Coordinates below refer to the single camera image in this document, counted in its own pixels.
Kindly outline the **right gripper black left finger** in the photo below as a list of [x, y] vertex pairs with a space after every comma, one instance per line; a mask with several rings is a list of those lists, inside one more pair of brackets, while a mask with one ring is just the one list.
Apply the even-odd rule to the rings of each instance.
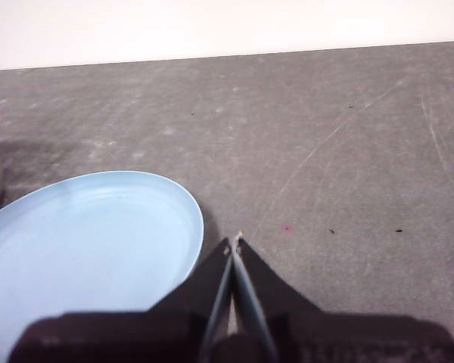
[[21, 334], [10, 362], [195, 362], [213, 340], [229, 291], [223, 239], [182, 284], [146, 311], [74, 312]]

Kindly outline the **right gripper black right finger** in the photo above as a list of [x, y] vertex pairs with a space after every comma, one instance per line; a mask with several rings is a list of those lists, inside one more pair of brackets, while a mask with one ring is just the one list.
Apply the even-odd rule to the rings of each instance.
[[281, 362], [454, 362], [442, 325], [408, 315], [328, 312], [280, 278], [245, 240], [234, 256], [267, 344]]

